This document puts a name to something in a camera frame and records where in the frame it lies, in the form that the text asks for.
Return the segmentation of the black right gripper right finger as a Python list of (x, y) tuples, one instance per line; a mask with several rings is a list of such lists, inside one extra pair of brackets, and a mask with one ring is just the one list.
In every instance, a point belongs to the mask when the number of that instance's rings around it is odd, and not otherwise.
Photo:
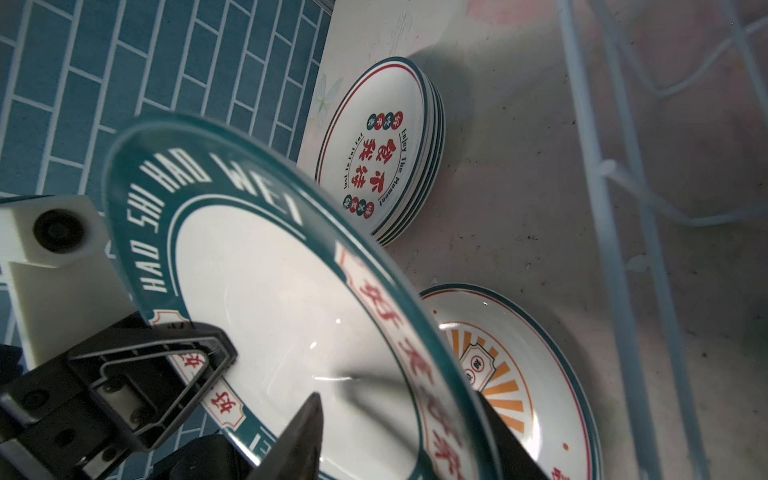
[(528, 454), (482, 393), (477, 392), (477, 396), (496, 442), (502, 478), (504, 480), (547, 480), (548, 477)]

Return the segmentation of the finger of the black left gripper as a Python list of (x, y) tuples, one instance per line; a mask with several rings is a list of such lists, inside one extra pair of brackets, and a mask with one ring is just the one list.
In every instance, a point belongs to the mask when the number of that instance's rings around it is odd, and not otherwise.
[(67, 366), (134, 451), (150, 451), (177, 430), (234, 363), (220, 328), (109, 327), (73, 347)]

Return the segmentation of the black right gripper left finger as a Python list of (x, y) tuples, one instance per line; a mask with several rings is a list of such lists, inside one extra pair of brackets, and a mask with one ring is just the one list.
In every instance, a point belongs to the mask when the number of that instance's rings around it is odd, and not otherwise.
[(323, 427), (321, 396), (313, 392), (248, 478), (317, 480), (320, 474)]

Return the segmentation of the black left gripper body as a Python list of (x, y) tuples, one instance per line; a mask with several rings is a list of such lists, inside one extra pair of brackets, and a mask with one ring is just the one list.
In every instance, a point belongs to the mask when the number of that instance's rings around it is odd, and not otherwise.
[[(132, 314), (112, 326), (148, 325)], [(105, 479), (132, 453), (148, 452), (130, 449), (90, 399), (67, 366), (72, 348), (1, 387), (1, 457), (20, 478)]]

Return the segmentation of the orange sunburst small plate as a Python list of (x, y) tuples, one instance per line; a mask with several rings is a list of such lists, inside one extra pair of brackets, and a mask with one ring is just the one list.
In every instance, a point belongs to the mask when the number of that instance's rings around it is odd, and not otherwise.
[(436, 285), (420, 296), (470, 385), (549, 478), (603, 478), (585, 391), (539, 322), (507, 297), (477, 285)]

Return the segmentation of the green rim small plate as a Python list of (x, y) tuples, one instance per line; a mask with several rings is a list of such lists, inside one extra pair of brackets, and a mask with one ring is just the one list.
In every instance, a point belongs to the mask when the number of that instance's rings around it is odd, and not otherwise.
[(155, 115), (120, 131), (103, 206), (152, 325), (221, 328), (237, 357), (204, 399), (262, 461), (311, 394), (323, 479), (497, 479), (498, 449), (445, 334), (371, 238), (241, 132)]

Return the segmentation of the white wire dish rack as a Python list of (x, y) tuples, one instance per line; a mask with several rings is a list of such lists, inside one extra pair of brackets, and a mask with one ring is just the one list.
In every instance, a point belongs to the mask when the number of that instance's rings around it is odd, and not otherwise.
[(666, 273), (656, 217), (662, 215), (679, 225), (690, 228), (714, 227), (764, 217), (767, 214), (767, 204), (761, 201), (726, 213), (690, 217), (654, 192), (646, 181), (640, 144), (622, 68), (624, 66), (629, 67), (630, 72), (647, 93), (657, 99), (663, 99), (692, 87), (712, 69), (715, 62), (723, 54), (729, 49), (735, 49), (744, 61), (747, 78), (756, 94), (757, 103), (760, 109), (765, 110), (767, 108), (767, 81), (760, 70), (749, 37), (766, 28), (767, 18), (761, 16), (745, 24), (738, 15), (735, 2), (722, 1), (719, 6), (729, 29), (727, 37), (690, 75), (675, 84), (661, 86), (655, 82), (651, 72), (633, 49), (625, 30), (610, 12), (607, 3), (604, 1), (590, 2), (589, 7), (597, 19), (599, 37), (604, 46), (619, 124), (629, 161), (628, 166), (622, 166), (613, 159), (605, 158), (602, 154), (590, 92), (590, 79), (579, 38), (574, 4), (571, 1), (559, 1), (556, 4), (587, 190), (608, 304), (612, 314), (624, 397), (627, 402), (639, 476), (642, 479), (662, 478), (662, 463), (651, 420), (639, 342), (636, 337), (636, 322), (626, 278), (626, 267), (621, 258), (620, 240), (608, 185), (610, 183), (616, 184), (632, 195), (637, 202), (641, 231), (647, 251), (647, 265), (653, 280), (692, 473), (696, 479), (708, 479), (711, 473), (699, 419), (695, 411), (694, 394), (684, 359), (678, 316)]

